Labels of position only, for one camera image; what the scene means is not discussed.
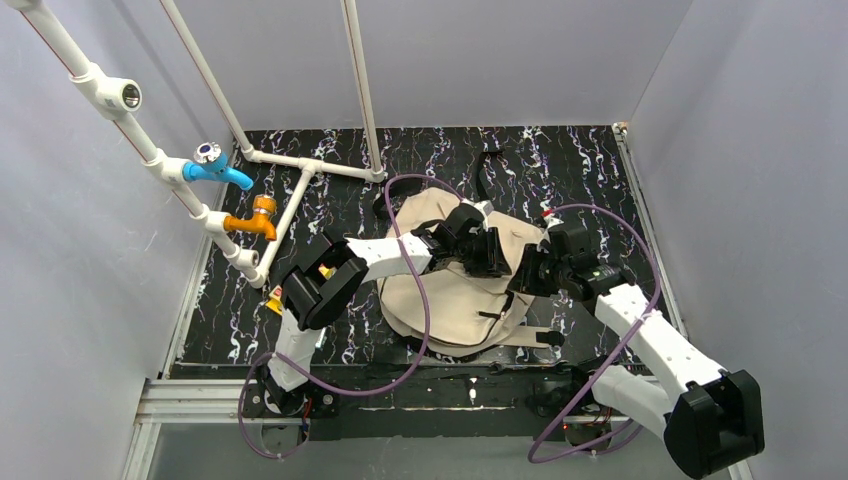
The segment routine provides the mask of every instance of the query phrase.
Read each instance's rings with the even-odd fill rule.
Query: gray floor
[[[251,426],[258,431],[258,426]],[[278,441],[294,441],[291,434]],[[149,480],[399,479],[492,480],[552,479],[684,480],[660,441],[643,432],[626,448],[607,457],[576,457],[545,465],[525,458],[529,438],[373,438],[314,442],[284,462],[258,457],[242,441],[237,425],[162,426]],[[727,480],[726,471],[709,477]]]

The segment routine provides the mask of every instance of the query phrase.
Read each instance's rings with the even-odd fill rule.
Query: beige bag
[[[401,233],[422,222],[445,219],[459,200],[444,190],[429,188],[409,197],[397,215]],[[489,215],[489,226],[498,234],[507,263],[518,270],[524,245],[538,243],[542,231],[529,223],[499,212]],[[394,230],[389,229],[389,238]],[[548,328],[519,326],[533,301],[530,295],[505,293],[511,277],[471,278],[461,264],[421,277],[430,304],[430,343],[434,352],[450,356],[477,353],[495,345],[548,347],[537,334]],[[420,339],[424,331],[424,306],[411,275],[378,282],[383,315],[403,337]]]

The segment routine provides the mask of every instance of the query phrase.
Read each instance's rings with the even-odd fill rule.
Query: blue faucet
[[[227,154],[214,142],[201,144],[194,151],[194,163],[183,167],[183,178],[187,182],[212,180],[221,183],[235,183],[242,190],[250,190],[253,180],[233,167],[227,165]]]

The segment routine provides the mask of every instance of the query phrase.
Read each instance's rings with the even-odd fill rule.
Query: orange faucet
[[[236,218],[232,215],[224,218],[224,230],[232,232],[264,233],[265,239],[273,242],[277,239],[277,229],[271,223],[271,215],[277,211],[277,201],[268,195],[257,195],[253,199],[253,217],[250,220]]]

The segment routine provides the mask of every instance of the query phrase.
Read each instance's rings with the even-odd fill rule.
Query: black marble table
[[[248,136],[265,152],[365,165],[366,147],[361,130],[256,131]],[[378,136],[390,176],[433,175],[474,198],[472,168],[477,155],[484,149],[503,150],[504,155],[488,163],[482,176],[497,210],[532,221],[549,207],[595,203],[624,217],[641,232],[610,127],[390,128],[378,130]],[[229,188],[223,210],[250,216],[253,197],[265,193],[278,201],[276,221],[300,172],[289,167],[248,163],[240,155],[235,166],[256,184],[249,192]],[[314,177],[272,267],[271,283],[279,282],[280,272],[324,227],[332,225],[361,238],[385,236],[387,222],[378,220],[371,209],[380,193],[379,186],[357,179],[329,174]],[[643,290],[650,292],[654,286],[650,268],[633,239],[614,221],[599,214],[586,211],[579,216],[599,254],[625,265]],[[234,240],[259,252],[266,245],[264,238],[254,234],[239,232]],[[214,367],[218,373],[212,376],[226,378],[233,375],[221,367],[249,364],[257,355],[272,349],[279,317],[263,305],[264,300],[265,294],[251,288],[213,245],[177,365]],[[498,347],[462,359],[433,355],[426,362],[544,365],[564,360],[577,363],[605,354],[617,341],[616,335],[582,306],[562,295],[537,298],[527,315],[527,323],[561,331],[565,345],[550,349]],[[359,289],[347,315],[327,329],[326,341],[316,353],[313,365],[320,368],[407,364],[413,355],[414,350],[384,321],[372,283]]]

